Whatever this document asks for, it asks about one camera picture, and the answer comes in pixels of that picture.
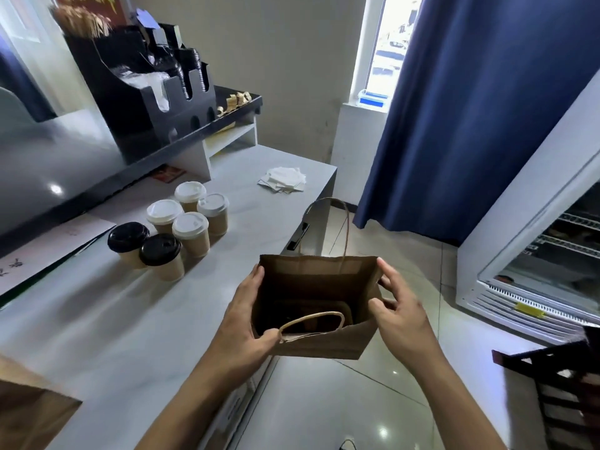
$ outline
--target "refrigerator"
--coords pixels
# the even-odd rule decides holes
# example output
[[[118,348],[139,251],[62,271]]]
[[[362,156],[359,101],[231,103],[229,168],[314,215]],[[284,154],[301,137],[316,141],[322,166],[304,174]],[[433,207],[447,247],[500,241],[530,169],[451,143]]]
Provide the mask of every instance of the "refrigerator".
[[[600,71],[458,249],[457,305],[551,344],[600,326]]]

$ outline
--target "stack of napkins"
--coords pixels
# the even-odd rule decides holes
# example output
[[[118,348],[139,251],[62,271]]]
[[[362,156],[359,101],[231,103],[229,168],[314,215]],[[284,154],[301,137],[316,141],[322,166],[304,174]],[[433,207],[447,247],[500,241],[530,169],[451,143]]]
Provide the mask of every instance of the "stack of napkins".
[[[259,185],[266,186],[276,193],[284,191],[290,193],[292,191],[304,191],[306,185],[306,175],[300,172],[298,167],[275,167],[266,171],[259,180]]]

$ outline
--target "sign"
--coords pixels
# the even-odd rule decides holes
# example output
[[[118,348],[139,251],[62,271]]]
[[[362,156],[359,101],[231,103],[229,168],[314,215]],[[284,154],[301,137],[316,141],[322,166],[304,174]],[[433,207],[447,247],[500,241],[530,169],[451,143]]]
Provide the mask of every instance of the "sign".
[[[112,26],[127,25],[121,0],[56,0],[60,5],[86,8],[89,12],[104,15]]]

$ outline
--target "chair backrest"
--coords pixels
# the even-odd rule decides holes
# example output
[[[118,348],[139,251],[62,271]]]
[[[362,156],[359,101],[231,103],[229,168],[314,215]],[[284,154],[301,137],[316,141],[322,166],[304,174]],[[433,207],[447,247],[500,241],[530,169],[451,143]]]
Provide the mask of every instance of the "chair backrest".
[[[21,100],[13,92],[0,87],[0,133],[25,128],[34,123],[35,120]]]

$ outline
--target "yellow sticker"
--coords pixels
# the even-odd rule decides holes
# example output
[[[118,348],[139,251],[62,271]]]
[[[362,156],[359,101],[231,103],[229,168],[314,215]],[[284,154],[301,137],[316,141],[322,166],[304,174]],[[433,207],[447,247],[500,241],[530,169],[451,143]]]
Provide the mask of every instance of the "yellow sticker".
[[[525,303],[518,302],[515,305],[515,309],[517,311],[521,311],[522,313],[529,314],[529,316],[533,316],[535,318],[543,318],[546,313],[542,310],[538,310],[533,306],[526,305]]]

